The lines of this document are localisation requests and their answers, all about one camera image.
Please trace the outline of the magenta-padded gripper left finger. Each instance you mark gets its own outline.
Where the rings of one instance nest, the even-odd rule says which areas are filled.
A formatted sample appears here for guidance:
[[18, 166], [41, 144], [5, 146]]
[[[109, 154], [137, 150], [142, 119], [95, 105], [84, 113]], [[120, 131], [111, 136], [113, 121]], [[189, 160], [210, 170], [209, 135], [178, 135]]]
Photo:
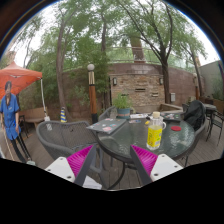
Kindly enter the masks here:
[[68, 158], [57, 158], [46, 171], [81, 187], [100, 190], [102, 185], [87, 175], [95, 152], [95, 145], [87, 146]]

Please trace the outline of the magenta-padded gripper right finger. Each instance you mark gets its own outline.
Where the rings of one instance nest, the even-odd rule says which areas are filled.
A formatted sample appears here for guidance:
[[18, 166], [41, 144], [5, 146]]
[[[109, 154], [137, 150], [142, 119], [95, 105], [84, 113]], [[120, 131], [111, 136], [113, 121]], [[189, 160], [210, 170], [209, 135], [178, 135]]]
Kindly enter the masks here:
[[166, 154], [156, 155], [135, 145], [130, 146], [130, 155], [143, 186], [182, 169], [182, 166]]

